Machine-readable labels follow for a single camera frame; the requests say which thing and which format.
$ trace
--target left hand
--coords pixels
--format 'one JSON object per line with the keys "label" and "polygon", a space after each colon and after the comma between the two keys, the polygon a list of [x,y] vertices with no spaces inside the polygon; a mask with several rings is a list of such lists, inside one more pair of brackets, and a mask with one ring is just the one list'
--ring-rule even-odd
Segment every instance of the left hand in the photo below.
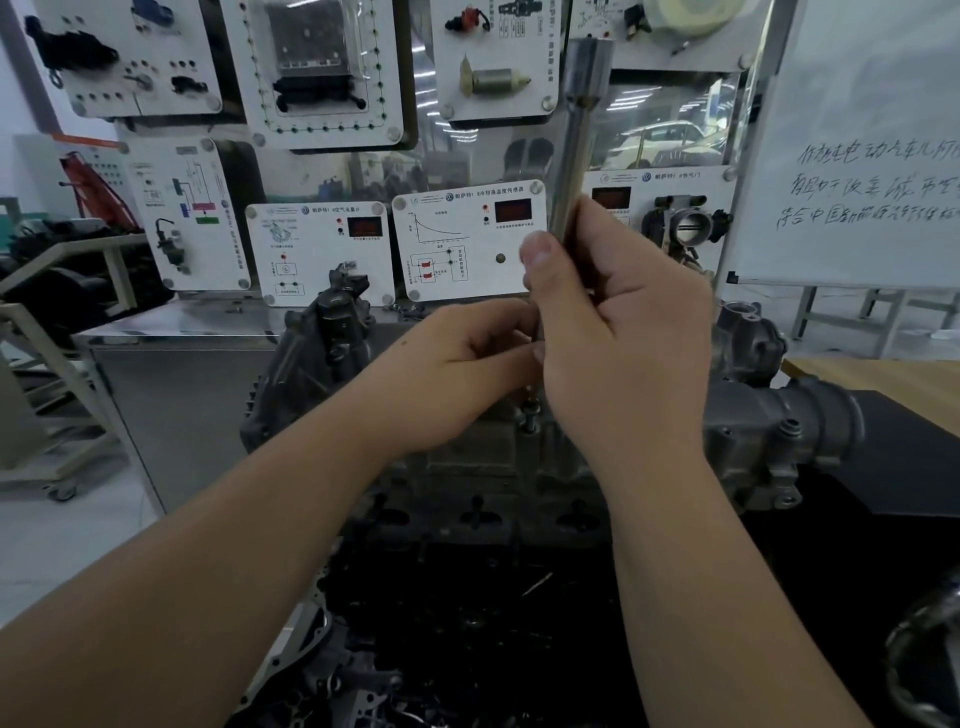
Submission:
{"label": "left hand", "polygon": [[521,299],[446,305],[380,354],[335,400],[389,460],[462,434],[500,398],[536,384],[537,308]]}

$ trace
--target red digital display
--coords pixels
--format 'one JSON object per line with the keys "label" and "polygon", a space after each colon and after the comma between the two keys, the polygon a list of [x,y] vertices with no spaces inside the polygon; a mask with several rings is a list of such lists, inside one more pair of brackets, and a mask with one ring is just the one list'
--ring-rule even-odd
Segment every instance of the red digital display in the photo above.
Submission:
{"label": "red digital display", "polygon": [[630,207],[630,187],[594,187],[590,197],[606,209]]}
{"label": "red digital display", "polygon": [[493,203],[493,214],[498,223],[515,223],[520,220],[533,220],[534,207],[529,197],[522,200],[504,200]]}
{"label": "red digital display", "polygon": [[379,217],[348,217],[350,237],[383,237],[383,220]]}

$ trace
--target hand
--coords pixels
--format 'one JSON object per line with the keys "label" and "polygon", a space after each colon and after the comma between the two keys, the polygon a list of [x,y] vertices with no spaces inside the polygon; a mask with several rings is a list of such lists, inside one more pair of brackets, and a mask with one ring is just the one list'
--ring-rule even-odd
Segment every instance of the hand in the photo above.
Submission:
{"label": "hand", "polygon": [[540,381],[530,337],[537,309],[521,299],[447,305],[378,356],[342,392],[394,459],[438,447],[494,402]]}
{"label": "hand", "polygon": [[707,281],[582,198],[579,254],[599,275],[594,301],[557,239],[520,247],[540,309],[543,383],[564,432],[596,470],[663,443],[702,451],[713,302]]}

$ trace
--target right hand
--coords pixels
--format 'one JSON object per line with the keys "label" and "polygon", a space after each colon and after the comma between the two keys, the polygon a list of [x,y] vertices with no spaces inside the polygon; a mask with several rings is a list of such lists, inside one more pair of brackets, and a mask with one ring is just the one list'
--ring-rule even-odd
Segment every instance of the right hand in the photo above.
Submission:
{"label": "right hand", "polygon": [[707,281],[586,197],[576,235],[578,256],[600,277],[593,301],[557,238],[534,232],[520,246],[554,416],[594,470],[665,445],[702,452],[714,312]]}

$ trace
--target forearm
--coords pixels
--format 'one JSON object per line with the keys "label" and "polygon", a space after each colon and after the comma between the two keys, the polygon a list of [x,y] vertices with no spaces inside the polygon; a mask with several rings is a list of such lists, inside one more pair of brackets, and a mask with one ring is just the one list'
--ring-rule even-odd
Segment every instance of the forearm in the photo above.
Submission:
{"label": "forearm", "polygon": [[382,465],[350,410],[310,413],[0,631],[5,719],[221,725]]}
{"label": "forearm", "polygon": [[603,476],[650,723],[866,726],[702,457],[665,445]]}

